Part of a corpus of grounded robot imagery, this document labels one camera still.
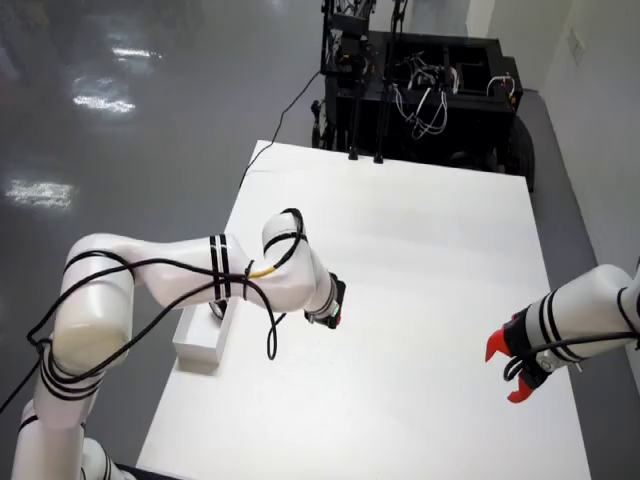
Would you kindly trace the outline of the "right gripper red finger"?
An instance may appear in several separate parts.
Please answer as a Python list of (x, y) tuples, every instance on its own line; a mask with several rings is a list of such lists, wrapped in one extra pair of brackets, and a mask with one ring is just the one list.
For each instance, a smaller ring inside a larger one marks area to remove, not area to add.
[(486, 362), (489, 362), (496, 353), (507, 355), (507, 344), (504, 334), (504, 327), (501, 327), (489, 336), (485, 351)]
[(512, 391), (507, 396), (507, 399), (511, 403), (521, 403), (527, 400), (533, 392), (534, 388), (532, 388), (522, 376), (518, 376), (517, 389)]

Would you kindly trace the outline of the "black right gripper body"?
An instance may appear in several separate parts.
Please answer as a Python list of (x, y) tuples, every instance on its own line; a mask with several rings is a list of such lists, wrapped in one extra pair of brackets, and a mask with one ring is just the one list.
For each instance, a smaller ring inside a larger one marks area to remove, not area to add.
[(515, 313), (503, 327), (504, 341), (509, 350), (511, 360), (503, 371), (505, 381), (518, 377), (519, 391), (534, 391), (549, 377), (536, 361), (532, 353), (532, 344), (526, 331), (526, 318), (529, 308)]

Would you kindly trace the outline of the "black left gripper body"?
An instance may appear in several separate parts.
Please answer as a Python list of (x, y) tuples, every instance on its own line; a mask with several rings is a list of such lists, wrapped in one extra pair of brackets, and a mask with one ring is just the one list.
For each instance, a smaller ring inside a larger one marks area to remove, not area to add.
[(317, 287), (310, 303), (303, 309), (304, 317), (310, 324), (331, 328), (331, 319), (342, 314), (346, 284), (335, 273), (329, 273)]

